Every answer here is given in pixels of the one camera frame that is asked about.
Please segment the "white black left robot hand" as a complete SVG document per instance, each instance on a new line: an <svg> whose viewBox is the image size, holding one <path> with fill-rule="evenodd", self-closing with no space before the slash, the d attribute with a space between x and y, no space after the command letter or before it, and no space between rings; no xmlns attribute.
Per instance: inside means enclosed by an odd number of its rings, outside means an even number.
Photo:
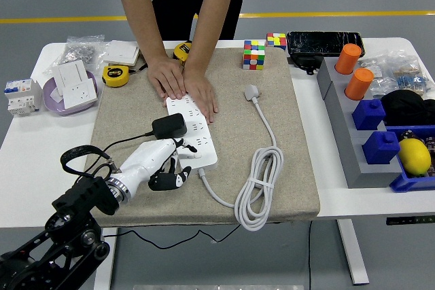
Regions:
<svg viewBox="0 0 435 290"><path fill-rule="evenodd" d="M119 203L127 203L135 196L141 183L147 183L153 191L180 188L186 182L192 168L187 166L175 172L178 147L196 148L183 139L160 139L140 146L121 165L118 173L111 174L107 185Z"/></svg>

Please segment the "person's left hand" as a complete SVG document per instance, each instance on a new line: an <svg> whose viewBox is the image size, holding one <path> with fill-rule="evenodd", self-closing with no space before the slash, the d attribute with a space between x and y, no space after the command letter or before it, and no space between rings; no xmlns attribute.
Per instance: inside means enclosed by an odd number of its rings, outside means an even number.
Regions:
<svg viewBox="0 0 435 290"><path fill-rule="evenodd" d="M205 71L186 65L184 68L186 92L195 101L208 124L214 123L218 113L218 102L213 86L205 76Z"/></svg>

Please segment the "person's right hand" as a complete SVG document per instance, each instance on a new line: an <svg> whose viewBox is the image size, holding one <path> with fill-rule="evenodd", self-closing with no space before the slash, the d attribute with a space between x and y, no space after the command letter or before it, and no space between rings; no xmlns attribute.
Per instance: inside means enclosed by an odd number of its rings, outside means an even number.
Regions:
<svg viewBox="0 0 435 290"><path fill-rule="evenodd" d="M147 77L161 99L181 99L186 94L182 68L177 60L158 55L146 58L146 62Z"/></svg>

